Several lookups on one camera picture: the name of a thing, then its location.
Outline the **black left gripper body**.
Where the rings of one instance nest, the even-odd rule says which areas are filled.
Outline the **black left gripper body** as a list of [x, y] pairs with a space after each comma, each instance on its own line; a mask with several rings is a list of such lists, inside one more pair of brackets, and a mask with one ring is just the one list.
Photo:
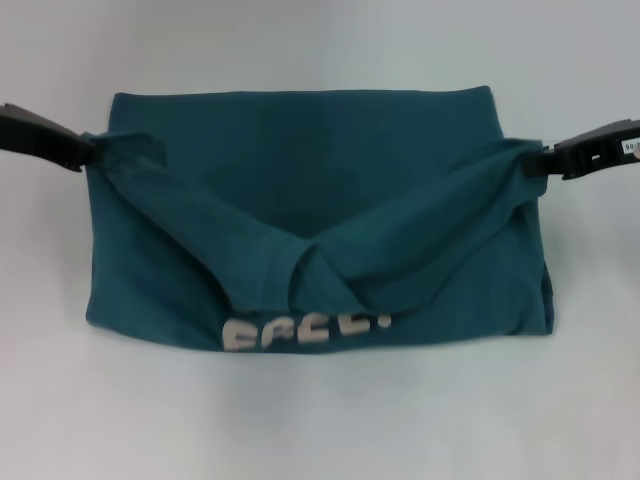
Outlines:
[[86, 164], [86, 141], [75, 132], [13, 104], [1, 106], [1, 149], [41, 158], [64, 169]]

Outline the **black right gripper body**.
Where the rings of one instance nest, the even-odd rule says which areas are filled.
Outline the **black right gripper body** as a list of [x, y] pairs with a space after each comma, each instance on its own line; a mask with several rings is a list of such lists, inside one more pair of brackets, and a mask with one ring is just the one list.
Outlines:
[[621, 120], [555, 144], [550, 174], [573, 180], [639, 162], [639, 121]]

